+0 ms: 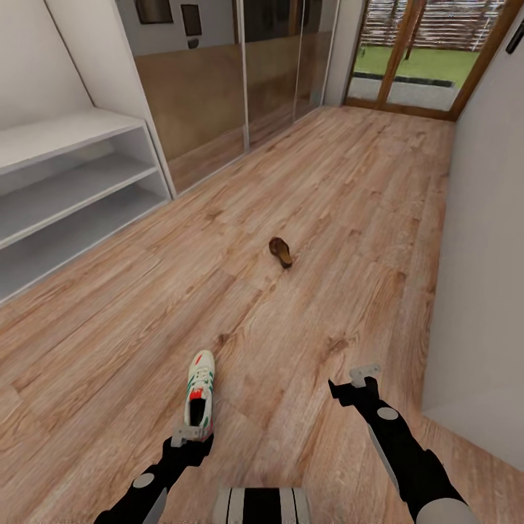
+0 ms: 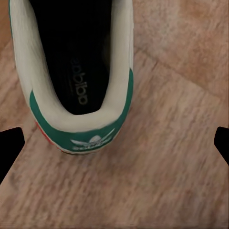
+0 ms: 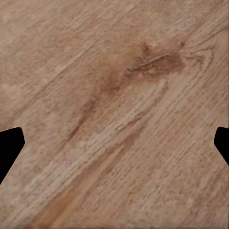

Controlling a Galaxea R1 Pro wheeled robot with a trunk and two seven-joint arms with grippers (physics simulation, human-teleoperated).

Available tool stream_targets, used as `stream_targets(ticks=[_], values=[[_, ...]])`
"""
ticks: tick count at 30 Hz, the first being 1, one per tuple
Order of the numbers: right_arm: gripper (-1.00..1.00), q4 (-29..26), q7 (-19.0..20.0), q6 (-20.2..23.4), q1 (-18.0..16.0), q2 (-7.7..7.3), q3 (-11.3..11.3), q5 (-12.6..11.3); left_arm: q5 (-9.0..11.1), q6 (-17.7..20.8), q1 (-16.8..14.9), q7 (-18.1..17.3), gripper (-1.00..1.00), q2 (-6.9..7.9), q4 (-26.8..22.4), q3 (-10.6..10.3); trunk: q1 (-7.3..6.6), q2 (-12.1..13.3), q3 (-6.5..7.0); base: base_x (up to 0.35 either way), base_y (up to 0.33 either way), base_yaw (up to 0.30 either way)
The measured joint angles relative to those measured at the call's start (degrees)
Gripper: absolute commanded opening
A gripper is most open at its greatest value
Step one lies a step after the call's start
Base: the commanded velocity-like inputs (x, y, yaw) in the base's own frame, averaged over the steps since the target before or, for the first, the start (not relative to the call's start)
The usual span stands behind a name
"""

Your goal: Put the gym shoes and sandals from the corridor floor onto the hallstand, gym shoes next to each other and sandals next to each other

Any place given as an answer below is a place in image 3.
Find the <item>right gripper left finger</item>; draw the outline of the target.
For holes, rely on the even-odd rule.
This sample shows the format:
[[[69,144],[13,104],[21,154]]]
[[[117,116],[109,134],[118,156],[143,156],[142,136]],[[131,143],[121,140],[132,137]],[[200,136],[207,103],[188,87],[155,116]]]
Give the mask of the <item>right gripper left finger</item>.
[[[25,145],[20,127],[0,132],[0,184]]]

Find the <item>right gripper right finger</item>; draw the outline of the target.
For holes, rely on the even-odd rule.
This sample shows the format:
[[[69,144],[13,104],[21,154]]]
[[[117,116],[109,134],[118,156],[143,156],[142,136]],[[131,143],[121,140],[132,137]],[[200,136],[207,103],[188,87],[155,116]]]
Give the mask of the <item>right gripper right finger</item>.
[[[214,144],[229,164],[229,128],[218,127]]]

